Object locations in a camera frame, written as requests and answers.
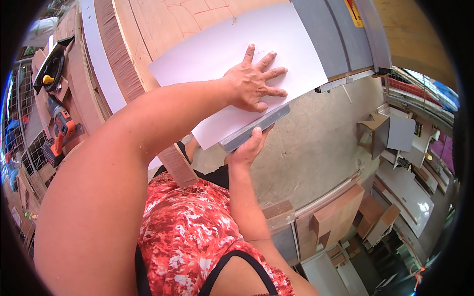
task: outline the orange drill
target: orange drill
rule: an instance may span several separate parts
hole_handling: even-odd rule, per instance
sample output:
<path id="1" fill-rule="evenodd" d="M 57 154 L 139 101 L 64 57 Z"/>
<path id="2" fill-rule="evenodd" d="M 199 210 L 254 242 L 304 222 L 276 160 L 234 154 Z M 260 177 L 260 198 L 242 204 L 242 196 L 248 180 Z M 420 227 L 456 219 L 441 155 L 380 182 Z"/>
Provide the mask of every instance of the orange drill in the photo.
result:
<path id="1" fill-rule="evenodd" d="M 76 124 L 69 115 L 69 112 L 61 105 L 55 95 L 48 97 L 49 111 L 53 115 L 55 123 L 54 131 L 56 138 L 47 139 L 43 144 L 43 154 L 55 168 L 64 159 L 63 140 L 70 137 L 76 130 Z"/>

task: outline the woman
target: woman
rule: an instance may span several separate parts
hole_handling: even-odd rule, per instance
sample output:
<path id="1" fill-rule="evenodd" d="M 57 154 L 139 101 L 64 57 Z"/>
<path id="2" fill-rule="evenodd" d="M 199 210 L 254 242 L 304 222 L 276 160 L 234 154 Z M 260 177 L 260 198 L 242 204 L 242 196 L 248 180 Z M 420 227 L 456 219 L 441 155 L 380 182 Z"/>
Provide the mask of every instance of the woman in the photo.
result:
<path id="1" fill-rule="evenodd" d="M 152 295 L 317 294 L 276 250 L 254 195 L 249 169 L 269 129 L 227 156 L 229 190 L 204 179 L 179 188 L 166 171 L 146 185 L 154 156 L 203 119 L 229 105 L 263 112 L 262 96 L 287 95 L 265 85 L 287 72 L 264 72 L 276 53 L 252 65 L 254 50 L 221 79 L 142 95 L 64 163 L 35 239 L 35 267 L 54 294 L 136 294 L 141 264 Z"/>

